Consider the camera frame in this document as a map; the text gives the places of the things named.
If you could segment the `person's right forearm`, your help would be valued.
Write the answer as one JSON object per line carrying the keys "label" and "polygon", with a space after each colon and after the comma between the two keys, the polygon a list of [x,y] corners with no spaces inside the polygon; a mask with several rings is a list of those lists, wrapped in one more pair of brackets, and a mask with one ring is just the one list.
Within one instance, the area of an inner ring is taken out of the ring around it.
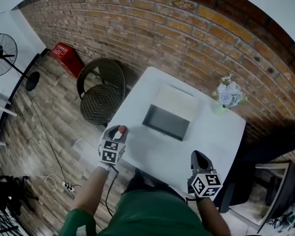
{"label": "person's right forearm", "polygon": [[231,231],[210,198],[197,198],[197,208],[204,228],[213,236],[231,236]]}

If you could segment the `brown wicker chair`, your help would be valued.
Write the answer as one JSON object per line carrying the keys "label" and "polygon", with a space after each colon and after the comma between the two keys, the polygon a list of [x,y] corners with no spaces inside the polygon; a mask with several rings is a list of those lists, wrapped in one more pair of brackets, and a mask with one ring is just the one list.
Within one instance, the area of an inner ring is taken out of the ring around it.
{"label": "brown wicker chair", "polygon": [[[88,74],[98,69],[100,84],[85,90]],[[80,72],[76,88],[81,99],[82,117],[94,125],[107,125],[126,96],[126,78],[119,64],[107,58],[89,62]]]}

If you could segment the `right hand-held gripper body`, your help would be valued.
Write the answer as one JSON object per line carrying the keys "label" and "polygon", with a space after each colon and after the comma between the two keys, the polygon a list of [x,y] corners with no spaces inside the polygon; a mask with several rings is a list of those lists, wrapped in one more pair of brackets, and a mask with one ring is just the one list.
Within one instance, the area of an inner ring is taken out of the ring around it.
{"label": "right hand-held gripper body", "polygon": [[209,173],[196,173],[187,181],[187,193],[195,198],[214,200],[222,186],[221,177],[216,170]]}

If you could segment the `black desk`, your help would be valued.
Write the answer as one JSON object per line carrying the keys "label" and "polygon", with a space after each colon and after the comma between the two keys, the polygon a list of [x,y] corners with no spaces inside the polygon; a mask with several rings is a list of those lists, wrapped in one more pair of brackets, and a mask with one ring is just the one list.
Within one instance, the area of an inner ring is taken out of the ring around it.
{"label": "black desk", "polygon": [[271,223],[295,198],[295,163],[257,164],[247,202],[230,206],[228,212],[261,235],[273,235]]}

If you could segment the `grey drawer box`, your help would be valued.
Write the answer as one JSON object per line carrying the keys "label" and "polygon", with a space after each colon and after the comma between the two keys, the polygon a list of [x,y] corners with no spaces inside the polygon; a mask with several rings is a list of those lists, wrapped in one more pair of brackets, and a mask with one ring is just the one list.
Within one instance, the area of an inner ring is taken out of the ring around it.
{"label": "grey drawer box", "polygon": [[196,118],[200,101],[194,96],[168,84],[157,91],[142,122],[176,140],[183,141],[190,123]]}

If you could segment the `small red-capped bottle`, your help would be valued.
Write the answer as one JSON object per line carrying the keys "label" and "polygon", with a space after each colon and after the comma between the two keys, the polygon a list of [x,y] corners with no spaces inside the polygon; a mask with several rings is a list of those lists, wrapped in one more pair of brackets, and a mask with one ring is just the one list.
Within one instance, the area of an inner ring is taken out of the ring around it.
{"label": "small red-capped bottle", "polygon": [[117,127],[117,131],[113,136],[113,140],[118,140],[120,139],[123,135],[125,135],[127,132],[127,127],[124,125],[120,125]]}

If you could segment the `person's left forearm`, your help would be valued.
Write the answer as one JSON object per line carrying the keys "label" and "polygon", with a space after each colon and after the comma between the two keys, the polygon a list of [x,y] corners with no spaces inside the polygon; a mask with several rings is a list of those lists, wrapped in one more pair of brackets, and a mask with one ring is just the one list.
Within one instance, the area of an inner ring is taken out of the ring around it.
{"label": "person's left forearm", "polygon": [[108,178],[109,171],[103,167],[96,167],[88,180],[77,192],[71,210],[81,209],[94,216],[99,206],[103,188]]}

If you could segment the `person's green shirt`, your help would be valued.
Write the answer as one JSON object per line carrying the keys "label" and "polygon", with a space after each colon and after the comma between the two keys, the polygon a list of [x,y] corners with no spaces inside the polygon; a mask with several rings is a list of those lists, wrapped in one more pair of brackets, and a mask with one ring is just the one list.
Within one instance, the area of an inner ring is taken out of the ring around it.
{"label": "person's green shirt", "polygon": [[114,216],[101,232],[93,215],[70,211],[59,236],[212,236],[179,197],[162,191],[123,194]]}

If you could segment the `person's left hand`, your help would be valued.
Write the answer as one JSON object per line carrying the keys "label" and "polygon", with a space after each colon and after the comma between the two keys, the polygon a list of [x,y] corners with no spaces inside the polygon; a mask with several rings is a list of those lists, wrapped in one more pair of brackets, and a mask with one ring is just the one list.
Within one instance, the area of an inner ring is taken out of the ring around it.
{"label": "person's left hand", "polygon": [[112,166],[110,164],[106,164],[106,163],[100,162],[100,161],[96,163],[96,167],[97,168],[99,168],[99,167],[103,168],[104,170],[106,170],[108,172],[110,172],[111,169],[112,169]]}

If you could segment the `blue artificial flowers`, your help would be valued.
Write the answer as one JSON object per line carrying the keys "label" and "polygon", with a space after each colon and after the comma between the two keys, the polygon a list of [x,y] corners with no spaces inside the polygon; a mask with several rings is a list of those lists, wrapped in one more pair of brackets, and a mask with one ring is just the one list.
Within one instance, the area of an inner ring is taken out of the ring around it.
{"label": "blue artificial flowers", "polygon": [[233,80],[233,73],[223,76],[211,95],[215,101],[227,109],[247,101],[247,96],[241,86]]}

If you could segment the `black office chair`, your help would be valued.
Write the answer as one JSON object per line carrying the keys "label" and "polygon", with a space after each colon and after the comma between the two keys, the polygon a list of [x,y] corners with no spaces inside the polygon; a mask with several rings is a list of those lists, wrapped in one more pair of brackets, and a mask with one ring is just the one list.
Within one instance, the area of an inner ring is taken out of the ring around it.
{"label": "black office chair", "polygon": [[276,128],[261,141],[242,146],[222,189],[213,201],[219,212],[225,213],[230,206],[248,200],[255,179],[255,165],[266,164],[293,150],[295,150],[295,127]]}

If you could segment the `black standing fan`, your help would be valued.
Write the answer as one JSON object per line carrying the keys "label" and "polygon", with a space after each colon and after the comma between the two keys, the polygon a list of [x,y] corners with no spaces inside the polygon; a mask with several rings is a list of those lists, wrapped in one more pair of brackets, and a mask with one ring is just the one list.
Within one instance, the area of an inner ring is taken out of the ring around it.
{"label": "black standing fan", "polygon": [[0,76],[6,74],[11,68],[27,79],[25,89],[32,91],[39,82],[39,72],[33,72],[29,76],[15,66],[18,48],[15,40],[8,34],[0,33]]}

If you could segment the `white power strip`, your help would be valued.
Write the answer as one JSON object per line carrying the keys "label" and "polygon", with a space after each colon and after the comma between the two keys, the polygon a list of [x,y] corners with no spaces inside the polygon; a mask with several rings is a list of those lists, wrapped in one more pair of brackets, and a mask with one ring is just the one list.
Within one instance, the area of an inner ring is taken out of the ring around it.
{"label": "white power strip", "polygon": [[64,188],[66,188],[70,192],[74,192],[75,191],[75,188],[72,185],[70,185],[67,182],[65,182],[65,181],[62,182],[62,186]]}

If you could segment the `black equipment stand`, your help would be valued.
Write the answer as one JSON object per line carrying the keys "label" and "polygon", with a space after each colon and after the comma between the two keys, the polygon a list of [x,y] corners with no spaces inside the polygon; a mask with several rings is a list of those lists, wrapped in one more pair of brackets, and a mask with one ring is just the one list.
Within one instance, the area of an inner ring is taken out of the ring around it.
{"label": "black equipment stand", "polygon": [[30,199],[39,200],[28,181],[29,176],[0,176],[0,236],[30,236],[18,219],[22,205],[35,212]]}

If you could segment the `pale green vase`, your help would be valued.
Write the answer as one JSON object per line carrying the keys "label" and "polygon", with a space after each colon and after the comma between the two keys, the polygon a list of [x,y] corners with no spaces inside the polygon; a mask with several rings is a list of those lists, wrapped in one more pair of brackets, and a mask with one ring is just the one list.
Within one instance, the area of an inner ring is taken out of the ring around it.
{"label": "pale green vase", "polygon": [[213,103],[211,103],[211,111],[213,114],[219,116],[225,113],[227,111],[227,108],[223,104],[214,101]]}

